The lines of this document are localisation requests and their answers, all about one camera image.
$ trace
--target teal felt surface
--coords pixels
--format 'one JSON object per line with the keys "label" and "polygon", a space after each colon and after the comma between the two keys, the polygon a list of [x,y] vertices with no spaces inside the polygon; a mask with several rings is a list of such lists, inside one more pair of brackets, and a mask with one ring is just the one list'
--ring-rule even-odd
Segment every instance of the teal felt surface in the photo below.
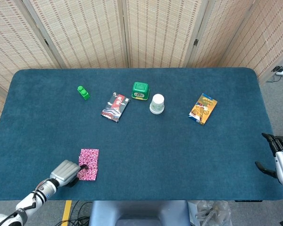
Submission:
{"label": "teal felt surface", "polygon": [[[113,92],[131,99],[119,123],[100,116]],[[85,101],[79,85],[89,92]],[[165,110],[149,110],[154,94]],[[218,101],[204,126],[188,113],[202,93]],[[0,200],[23,199],[64,159],[97,148],[96,181],[63,187],[63,200],[273,200],[283,197],[272,133],[255,73],[248,68],[30,69],[15,74],[0,119]]]}

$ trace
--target blue chair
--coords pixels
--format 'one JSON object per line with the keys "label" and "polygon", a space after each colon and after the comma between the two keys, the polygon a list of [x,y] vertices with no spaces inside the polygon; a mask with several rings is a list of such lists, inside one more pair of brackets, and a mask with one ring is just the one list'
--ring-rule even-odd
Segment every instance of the blue chair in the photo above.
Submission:
{"label": "blue chair", "polygon": [[94,201],[89,226],[190,226],[188,203]]}

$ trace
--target gray carpet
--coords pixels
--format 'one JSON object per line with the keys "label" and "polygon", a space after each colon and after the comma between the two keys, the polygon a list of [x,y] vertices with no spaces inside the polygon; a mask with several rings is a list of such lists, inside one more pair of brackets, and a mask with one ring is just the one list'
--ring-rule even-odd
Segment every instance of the gray carpet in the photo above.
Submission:
{"label": "gray carpet", "polygon": [[[266,109],[275,135],[283,136],[283,77],[280,81],[266,83],[261,87]],[[17,201],[0,201],[0,213],[10,214],[15,210]],[[76,206],[73,217],[81,205],[80,201]],[[41,209],[27,222],[27,226],[54,226],[61,221],[65,201],[48,201]],[[80,216],[90,214],[91,204],[82,208]],[[263,202],[230,202],[232,209],[232,223],[234,226],[277,226],[283,220],[283,200]]]}

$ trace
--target plastic bag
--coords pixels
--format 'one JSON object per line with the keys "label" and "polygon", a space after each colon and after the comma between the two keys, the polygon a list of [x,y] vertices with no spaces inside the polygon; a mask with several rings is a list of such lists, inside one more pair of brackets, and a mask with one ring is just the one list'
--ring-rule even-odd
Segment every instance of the plastic bag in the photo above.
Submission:
{"label": "plastic bag", "polygon": [[226,201],[200,201],[196,218],[201,226],[229,226],[231,209]]}

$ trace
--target yellow booklet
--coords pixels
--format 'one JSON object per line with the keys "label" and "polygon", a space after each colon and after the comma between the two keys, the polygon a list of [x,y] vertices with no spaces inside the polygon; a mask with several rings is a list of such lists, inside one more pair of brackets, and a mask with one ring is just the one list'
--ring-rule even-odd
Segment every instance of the yellow booklet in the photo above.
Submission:
{"label": "yellow booklet", "polygon": [[216,100],[203,93],[189,113],[189,118],[201,125],[205,124],[216,104]]}

